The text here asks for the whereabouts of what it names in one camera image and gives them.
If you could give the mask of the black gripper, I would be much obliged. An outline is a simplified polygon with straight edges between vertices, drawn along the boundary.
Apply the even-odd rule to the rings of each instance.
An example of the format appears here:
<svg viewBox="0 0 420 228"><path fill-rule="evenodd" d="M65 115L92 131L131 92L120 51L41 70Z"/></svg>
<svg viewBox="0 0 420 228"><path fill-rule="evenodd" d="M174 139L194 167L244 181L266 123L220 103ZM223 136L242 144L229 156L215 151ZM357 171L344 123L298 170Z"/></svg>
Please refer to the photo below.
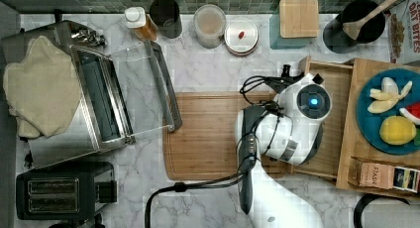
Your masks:
<svg viewBox="0 0 420 228"><path fill-rule="evenodd" d="M265 84L273 89L276 93L280 93L286 87L296 83L299 81L303 76L304 73L301 72L298 75L291 76L290 75L291 65L285 64L282 68L282 74L280 77L273 77L270 76L265 80Z"/></svg>

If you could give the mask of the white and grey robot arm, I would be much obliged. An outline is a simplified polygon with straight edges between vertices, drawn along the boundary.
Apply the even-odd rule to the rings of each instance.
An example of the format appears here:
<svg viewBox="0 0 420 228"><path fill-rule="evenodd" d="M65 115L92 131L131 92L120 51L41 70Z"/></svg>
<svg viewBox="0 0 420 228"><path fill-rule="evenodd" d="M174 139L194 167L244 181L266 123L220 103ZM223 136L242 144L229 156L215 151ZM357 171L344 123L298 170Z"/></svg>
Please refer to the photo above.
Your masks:
<svg viewBox="0 0 420 228"><path fill-rule="evenodd" d="M261 84L276 92L273 99L251 102L235 123L239 198L242 211L254 228L323 228L319 213L306 200L289 191L263 168L262 157L299 166L317 153L322 123L332 110L332 99L316 74L280 77L255 75L240 89L246 94Z"/></svg>

